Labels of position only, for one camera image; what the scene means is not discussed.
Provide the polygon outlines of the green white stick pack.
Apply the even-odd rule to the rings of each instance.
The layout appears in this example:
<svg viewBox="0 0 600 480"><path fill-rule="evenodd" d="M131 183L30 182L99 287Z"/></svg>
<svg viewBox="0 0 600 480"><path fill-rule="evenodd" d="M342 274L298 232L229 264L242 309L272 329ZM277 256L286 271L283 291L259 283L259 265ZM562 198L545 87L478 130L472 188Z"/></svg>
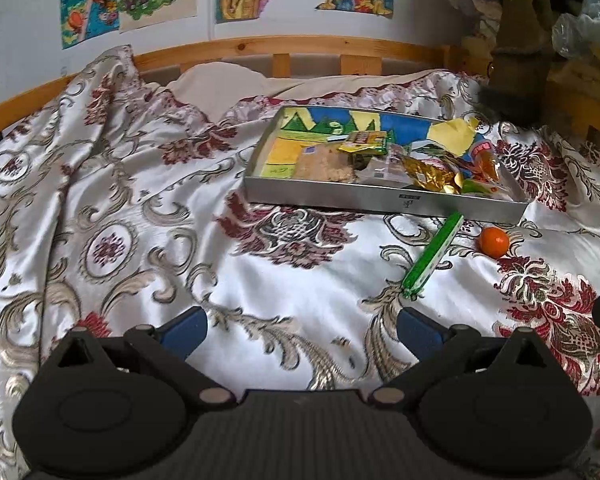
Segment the green white stick pack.
<svg viewBox="0 0 600 480"><path fill-rule="evenodd" d="M429 244L415 260L411 269L406 272L402 280L402 292L406 298L418 296L450 247L453 238L463 223L464 216L459 212L454 212L454 214L445 219L445 222L437 230L437 233L434 234L432 240L430 240Z"/></svg>

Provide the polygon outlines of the orange tangerine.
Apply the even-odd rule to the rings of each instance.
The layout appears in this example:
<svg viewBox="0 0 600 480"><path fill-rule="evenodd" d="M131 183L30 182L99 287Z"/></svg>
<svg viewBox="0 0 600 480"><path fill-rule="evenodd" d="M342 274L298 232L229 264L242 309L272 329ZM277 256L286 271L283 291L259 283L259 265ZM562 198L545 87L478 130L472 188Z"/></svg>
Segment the orange tangerine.
<svg viewBox="0 0 600 480"><path fill-rule="evenodd" d="M509 250L509 237L505 231L496 226L484 228L478 237L478 248L483 255L492 259L505 256Z"/></svg>

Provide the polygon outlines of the gold foil snack bag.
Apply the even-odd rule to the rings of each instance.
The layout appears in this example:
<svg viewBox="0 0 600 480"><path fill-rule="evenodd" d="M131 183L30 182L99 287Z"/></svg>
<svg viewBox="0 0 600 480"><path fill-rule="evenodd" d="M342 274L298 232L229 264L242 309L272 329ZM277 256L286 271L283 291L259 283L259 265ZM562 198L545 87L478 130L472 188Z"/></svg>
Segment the gold foil snack bag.
<svg viewBox="0 0 600 480"><path fill-rule="evenodd" d="M414 185L425 191L454 195L462 192L464 180L460 170L442 158L407 155L402 165Z"/></svg>

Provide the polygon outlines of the oat bar clear wrapper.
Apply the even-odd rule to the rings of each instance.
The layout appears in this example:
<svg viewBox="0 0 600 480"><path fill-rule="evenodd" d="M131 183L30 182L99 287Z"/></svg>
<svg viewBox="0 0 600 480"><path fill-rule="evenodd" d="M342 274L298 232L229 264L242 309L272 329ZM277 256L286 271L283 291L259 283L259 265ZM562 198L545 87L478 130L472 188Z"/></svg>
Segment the oat bar clear wrapper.
<svg viewBox="0 0 600 480"><path fill-rule="evenodd" d="M359 157L354 166L359 184L404 188L410 183L401 159L394 156Z"/></svg>

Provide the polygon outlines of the grey tray with drawing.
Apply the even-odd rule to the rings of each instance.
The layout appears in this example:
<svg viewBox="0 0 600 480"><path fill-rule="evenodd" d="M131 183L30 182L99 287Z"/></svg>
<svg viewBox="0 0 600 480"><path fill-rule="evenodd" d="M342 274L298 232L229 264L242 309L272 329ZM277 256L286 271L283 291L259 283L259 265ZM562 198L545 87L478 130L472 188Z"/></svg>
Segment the grey tray with drawing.
<svg viewBox="0 0 600 480"><path fill-rule="evenodd" d="M284 106L244 175L247 200L515 223L528 198L475 116L437 120L360 108Z"/></svg>

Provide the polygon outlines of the orange jelly snack bag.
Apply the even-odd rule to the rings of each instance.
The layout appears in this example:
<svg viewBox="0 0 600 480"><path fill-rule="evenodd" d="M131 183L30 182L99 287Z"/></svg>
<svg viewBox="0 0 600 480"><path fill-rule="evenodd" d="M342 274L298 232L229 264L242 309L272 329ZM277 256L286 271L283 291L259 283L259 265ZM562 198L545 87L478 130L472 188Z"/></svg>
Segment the orange jelly snack bag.
<svg viewBox="0 0 600 480"><path fill-rule="evenodd" d="M505 193L498 173L498 158L488 140L477 141L469 149L470 176L463 182L464 194L495 197Z"/></svg>

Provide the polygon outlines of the crispy rice cake pack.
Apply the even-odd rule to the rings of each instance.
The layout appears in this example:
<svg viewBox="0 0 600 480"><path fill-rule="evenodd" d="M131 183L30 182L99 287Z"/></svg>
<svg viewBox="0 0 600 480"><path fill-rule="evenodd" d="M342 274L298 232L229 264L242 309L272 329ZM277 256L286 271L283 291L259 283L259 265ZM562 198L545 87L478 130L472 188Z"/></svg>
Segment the crispy rice cake pack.
<svg viewBox="0 0 600 480"><path fill-rule="evenodd" d="M294 180L351 183L355 174L350 156L340 151L338 144L318 144L302 150L292 177Z"/></svg>

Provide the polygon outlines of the yellow green snack bag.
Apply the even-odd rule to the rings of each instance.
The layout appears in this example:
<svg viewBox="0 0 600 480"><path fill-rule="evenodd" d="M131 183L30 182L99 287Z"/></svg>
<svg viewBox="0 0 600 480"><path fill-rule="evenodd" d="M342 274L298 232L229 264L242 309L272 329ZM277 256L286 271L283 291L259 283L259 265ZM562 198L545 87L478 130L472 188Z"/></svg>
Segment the yellow green snack bag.
<svg viewBox="0 0 600 480"><path fill-rule="evenodd" d="M380 156L387 153L388 132L381 130L353 131L339 146L346 154Z"/></svg>

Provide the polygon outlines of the floral satin bedspread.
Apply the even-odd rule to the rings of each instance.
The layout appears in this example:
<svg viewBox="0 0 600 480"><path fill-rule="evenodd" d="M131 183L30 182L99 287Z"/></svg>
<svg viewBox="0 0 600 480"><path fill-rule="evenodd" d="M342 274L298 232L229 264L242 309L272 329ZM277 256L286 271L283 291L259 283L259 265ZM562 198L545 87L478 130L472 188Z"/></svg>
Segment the floral satin bedspread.
<svg viewBox="0 0 600 480"><path fill-rule="evenodd" d="M236 392L369 392L415 364L396 336L400 281L439 221L248 203L249 156L285 105L478 122L529 206L498 260L465 223L416 307L486 335L533 328L600 428L600 148L498 120L478 81L447 70L243 98L233 66L211 71L204 104L111 49L0 143L0 479L27 471L12 413L76 326L119 336L202 307L192 362Z"/></svg>

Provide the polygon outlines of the wooden side shelf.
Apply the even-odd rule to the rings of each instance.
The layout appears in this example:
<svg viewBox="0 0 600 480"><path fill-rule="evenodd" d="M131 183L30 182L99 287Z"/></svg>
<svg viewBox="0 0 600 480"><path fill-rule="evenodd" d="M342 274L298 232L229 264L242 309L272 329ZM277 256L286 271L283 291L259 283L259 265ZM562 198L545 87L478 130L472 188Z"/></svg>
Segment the wooden side shelf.
<svg viewBox="0 0 600 480"><path fill-rule="evenodd" d="M543 96L542 119L555 131L600 147L600 60L554 62Z"/></svg>

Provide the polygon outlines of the brown plush toy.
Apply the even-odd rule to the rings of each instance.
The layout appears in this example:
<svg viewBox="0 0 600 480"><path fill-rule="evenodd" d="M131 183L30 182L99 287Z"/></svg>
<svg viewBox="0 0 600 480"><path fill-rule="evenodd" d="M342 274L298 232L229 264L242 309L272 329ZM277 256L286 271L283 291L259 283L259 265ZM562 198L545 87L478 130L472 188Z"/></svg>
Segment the brown plush toy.
<svg viewBox="0 0 600 480"><path fill-rule="evenodd" d="M554 23L550 0L503 0L492 73L480 89L481 103L502 119L521 127L541 119Z"/></svg>

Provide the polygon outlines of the beige pillow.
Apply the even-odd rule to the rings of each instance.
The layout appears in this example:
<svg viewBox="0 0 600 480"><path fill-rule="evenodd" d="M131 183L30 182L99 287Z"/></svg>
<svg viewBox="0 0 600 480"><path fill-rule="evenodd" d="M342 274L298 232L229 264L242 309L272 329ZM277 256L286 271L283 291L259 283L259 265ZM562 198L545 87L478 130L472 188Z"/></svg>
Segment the beige pillow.
<svg viewBox="0 0 600 480"><path fill-rule="evenodd" d="M233 63L212 62L186 70L166 88L178 102L193 105L212 122L239 101L267 96L276 99L303 100L334 92L353 93L362 88L379 88L385 84L409 84L428 76L432 70L391 76L324 76L316 78L266 78L250 68Z"/></svg>

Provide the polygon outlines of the clear plastic bag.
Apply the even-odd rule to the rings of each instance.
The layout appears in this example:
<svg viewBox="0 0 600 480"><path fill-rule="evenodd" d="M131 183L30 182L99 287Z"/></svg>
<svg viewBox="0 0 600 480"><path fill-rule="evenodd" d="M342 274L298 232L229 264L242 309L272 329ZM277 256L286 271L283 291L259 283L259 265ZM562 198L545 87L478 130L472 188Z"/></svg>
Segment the clear plastic bag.
<svg viewBox="0 0 600 480"><path fill-rule="evenodd" d="M600 0L583 0L578 15L562 14L552 28L552 45L564 58L582 58L600 48Z"/></svg>

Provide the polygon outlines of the wooden bed frame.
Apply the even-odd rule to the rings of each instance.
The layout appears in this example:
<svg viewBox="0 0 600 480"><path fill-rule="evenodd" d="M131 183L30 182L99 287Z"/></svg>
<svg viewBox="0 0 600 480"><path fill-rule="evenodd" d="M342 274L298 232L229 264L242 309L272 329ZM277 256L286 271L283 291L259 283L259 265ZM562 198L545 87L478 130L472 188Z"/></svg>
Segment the wooden bed frame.
<svg viewBox="0 0 600 480"><path fill-rule="evenodd" d="M343 75L379 75L385 60L413 62L432 68L457 72L463 66L463 50L457 46L419 46L405 42L348 36L255 36L211 40L161 49L137 55L135 66L141 73L190 68L223 58L266 56L271 60L272 75L291 76L294 54L337 55ZM73 74L46 82L0 103L0 131L39 110L64 90Z"/></svg>

